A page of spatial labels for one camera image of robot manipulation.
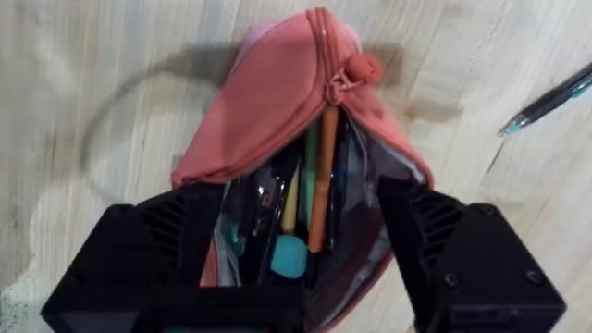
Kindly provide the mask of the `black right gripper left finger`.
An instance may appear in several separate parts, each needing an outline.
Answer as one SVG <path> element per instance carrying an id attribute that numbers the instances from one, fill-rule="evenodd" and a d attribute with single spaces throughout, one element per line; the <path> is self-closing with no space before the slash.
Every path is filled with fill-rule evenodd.
<path id="1" fill-rule="evenodd" d="M 224 194 L 193 183 L 105 209 L 41 310 L 54 332 L 163 332 L 194 301 Z"/>

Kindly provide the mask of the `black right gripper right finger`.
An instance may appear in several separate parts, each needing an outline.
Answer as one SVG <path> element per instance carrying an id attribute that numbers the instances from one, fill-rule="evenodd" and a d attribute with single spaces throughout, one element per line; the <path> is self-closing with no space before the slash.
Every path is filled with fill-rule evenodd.
<path id="1" fill-rule="evenodd" d="M 383 177 L 377 188 L 418 332 L 547 333 L 567 305 L 500 210 Z"/>

